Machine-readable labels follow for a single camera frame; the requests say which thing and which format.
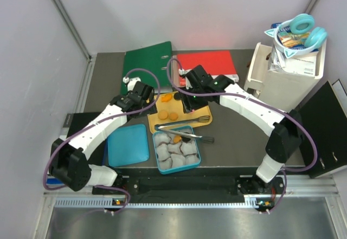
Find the metal kitchen tongs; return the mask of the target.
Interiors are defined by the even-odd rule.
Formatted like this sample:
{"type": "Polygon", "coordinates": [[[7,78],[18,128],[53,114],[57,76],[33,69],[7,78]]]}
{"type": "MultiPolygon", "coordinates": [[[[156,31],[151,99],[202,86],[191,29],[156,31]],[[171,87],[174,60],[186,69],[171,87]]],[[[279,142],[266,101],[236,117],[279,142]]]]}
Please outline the metal kitchen tongs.
{"type": "Polygon", "coordinates": [[[201,141],[203,143],[207,144],[213,144],[215,139],[214,137],[209,136],[202,136],[202,135],[196,135],[192,133],[186,133],[181,131],[181,127],[183,127],[184,124],[190,124],[190,123],[207,123],[211,117],[209,115],[203,115],[198,118],[190,119],[190,120],[181,120],[181,121],[175,121],[175,122],[169,122],[166,124],[156,124],[155,130],[156,131],[162,131],[165,133],[175,134],[179,135],[181,137],[190,139],[190,140],[197,140],[201,141]]]}

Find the yellow plastic tray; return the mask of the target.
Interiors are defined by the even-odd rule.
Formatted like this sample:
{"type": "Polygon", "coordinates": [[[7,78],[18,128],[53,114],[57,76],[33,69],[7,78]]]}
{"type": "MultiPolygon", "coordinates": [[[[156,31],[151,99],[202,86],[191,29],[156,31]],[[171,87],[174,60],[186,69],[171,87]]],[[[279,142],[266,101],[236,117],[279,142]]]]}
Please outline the yellow plastic tray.
{"type": "MultiPolygon", "coordinates": [[[[178,119],[176,121],[190,120],[190,119],[198,118],[198,117],[203,116],[203,115],[209,115],[211,117],[211,119],[207,123],[195,122],[195,123],[188,124],[189,126],[191,126],[193,128],[209,125],[212,123],[213,117],[212,117],[212,113],[211,113],[209,106],[202,107],[201,109],[198,109],[198,110],[191,112],[191,113],[184,113],[182,101],[181,100],[176,101],[174,99],[175,93],[177,93],[177,92],[171,92],[172,99],[169,102],[161,102],[161,96],[163,96],[167,93],[161,94],[159,96],[159,99],[156,102],[156,107],[157,107],[158,112],[161,110],[166,110],[168,112],[168,114],[175,112],[178,114],[178,119]]],[[[151,114],[151,115],[147,116],[148,122],[149,122],[149,129],[150,129],[151,133],[155,133],[155,131],[156,131],[155,125],[156,124],[166,124],[169,122],[175,122],[175,121],[171,121],[169,119],[169,117],[165,120],[160,120],[157,116],[158,112],[156,114],[151,114]]]]}

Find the orange scalloped cookie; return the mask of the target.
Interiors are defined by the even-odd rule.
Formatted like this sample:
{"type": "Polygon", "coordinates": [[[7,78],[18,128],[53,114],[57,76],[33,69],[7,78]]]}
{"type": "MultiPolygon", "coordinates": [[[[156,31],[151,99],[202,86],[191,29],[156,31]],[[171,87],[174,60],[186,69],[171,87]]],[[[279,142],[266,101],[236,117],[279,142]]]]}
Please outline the orange scalloped cookie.
{"type": "Polygon", "coordinates": [[[179,136],[179,135],[176,135],[176,136],[173,138],[173,143],[174,143],[174,144],[177,144],[177,143],[179,143],[181,140],[182,140],[182,137],[179,136]]]}

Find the teal tin lid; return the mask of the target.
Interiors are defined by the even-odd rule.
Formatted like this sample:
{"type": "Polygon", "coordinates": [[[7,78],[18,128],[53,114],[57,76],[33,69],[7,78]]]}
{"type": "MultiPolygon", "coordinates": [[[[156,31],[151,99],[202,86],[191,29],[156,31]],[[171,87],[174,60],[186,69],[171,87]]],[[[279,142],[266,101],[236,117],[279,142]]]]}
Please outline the teal tin lid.
{"type": "Polygon", "coordinates": [[[144,124],[120,127],[106,139],[106,165],[122,167],[149,159],[147,131],[144,124]]]}

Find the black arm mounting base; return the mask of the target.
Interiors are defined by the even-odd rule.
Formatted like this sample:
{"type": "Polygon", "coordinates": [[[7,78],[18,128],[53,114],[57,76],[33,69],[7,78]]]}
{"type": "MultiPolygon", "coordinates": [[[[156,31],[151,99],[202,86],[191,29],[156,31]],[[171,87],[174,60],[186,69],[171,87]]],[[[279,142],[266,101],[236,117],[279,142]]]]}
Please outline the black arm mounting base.
{"type": "Polygon", "coordinates": [[[222,190],[232,195],[260,193],[281,194],[284,181],[275,177],[268,185],[262,185],[255,176],[254,167],[196,167],[194,169],[161,174],[157,168],[117,169],[114,186],[136,195],[141,192],[158,190],[222,190]]]}

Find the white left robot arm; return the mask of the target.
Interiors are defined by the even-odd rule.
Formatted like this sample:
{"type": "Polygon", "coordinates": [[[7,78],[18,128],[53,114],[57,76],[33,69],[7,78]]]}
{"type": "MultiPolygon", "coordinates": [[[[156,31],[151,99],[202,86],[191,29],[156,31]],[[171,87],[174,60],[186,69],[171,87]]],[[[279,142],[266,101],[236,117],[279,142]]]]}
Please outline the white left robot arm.
{"type": "Polygon", "coordinates": [[[155,88],[137,77],[128,80],[126,85],[127,93],[115,96],[86,127],[66,140],[58,138],[53,142],[46,172],[65,187],[80,191],[86,186],[104,186],[113,194],[122,190],[123,181],[115,170],[91,164],[89,159],[116,129],[155,107],[155,88]]]}

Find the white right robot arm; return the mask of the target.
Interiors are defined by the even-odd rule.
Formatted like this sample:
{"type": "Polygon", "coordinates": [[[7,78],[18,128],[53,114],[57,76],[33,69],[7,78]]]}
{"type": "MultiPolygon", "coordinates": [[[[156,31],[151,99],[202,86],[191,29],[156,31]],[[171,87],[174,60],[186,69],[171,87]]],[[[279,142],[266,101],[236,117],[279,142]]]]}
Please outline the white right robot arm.
{"type": "Polygon", "coordinates": [[[185,78],[185,88],[180,95],[187,112],[215,102],[239,113],[268,136],[266,155],[256,171],[253,187],[259,193],[270,190],[274,177],[303,141],[303,132],[297,126],[301,122],[300,114],[295,110],[286,113],[270,108],[229,77],[212,77],[201,65],[178,72],[185,78]]]}

